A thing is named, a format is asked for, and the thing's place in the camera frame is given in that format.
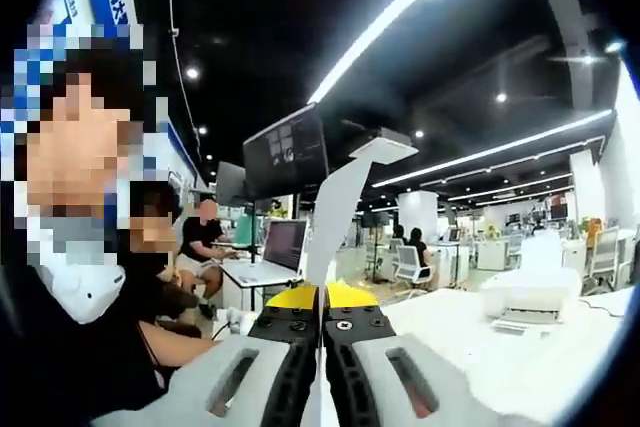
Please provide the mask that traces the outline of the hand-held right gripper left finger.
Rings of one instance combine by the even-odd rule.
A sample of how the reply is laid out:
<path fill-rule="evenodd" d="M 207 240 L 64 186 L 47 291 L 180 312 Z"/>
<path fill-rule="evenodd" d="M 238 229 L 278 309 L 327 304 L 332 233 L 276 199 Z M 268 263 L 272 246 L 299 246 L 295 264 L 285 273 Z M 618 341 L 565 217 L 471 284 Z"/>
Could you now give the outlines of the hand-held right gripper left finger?
<path fill-rule="evenodd" d="M 231 335 L 171 377 L 168 391 L 97 426 L 300 426 L 316 376 L 318 289 L 273 297 L 246 335 Z"/>

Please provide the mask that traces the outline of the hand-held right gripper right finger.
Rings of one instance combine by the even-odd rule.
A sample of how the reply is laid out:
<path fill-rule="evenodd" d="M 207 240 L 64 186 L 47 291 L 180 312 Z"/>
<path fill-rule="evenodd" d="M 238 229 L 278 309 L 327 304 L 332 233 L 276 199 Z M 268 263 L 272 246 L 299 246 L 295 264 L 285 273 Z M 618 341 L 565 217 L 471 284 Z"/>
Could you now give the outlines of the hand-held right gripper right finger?
<path fill-rule="evenodd" d="M 462 372 L 412 335 L 399 335 L 375 297 L 324 288 L 325 373 L 341 426 L 503 426 Z"/>

